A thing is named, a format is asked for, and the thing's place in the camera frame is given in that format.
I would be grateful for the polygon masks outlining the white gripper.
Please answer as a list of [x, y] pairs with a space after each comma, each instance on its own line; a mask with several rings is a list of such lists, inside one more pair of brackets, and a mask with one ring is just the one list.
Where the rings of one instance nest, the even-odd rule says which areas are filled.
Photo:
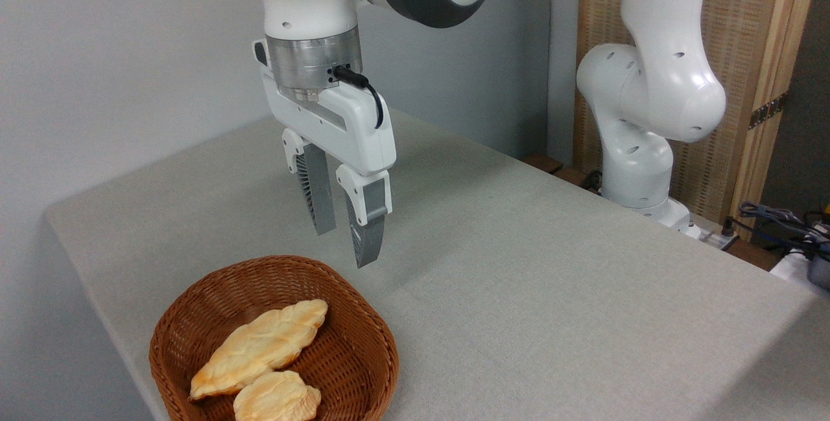
[[329, 153], [344, 163], [336, 176], [345, 192], [357, 267], [376, 261], [385, 216], [392, 212], [389, 173], [385, 170], [397, 158], [388, 108], [383, 108], [383, 124], [377, 128], [377, 103], [368, 90], [340, 84], [321, 90], [315, 101], [296, 99], [290, 90], [276, 84], [262, 40], [253, 43], [253, 51], [260, 62], [272, 113], [287, 126], [282, 133], [285, 157], [298, 178], [315, 232], [323, 235], [336, 228]]

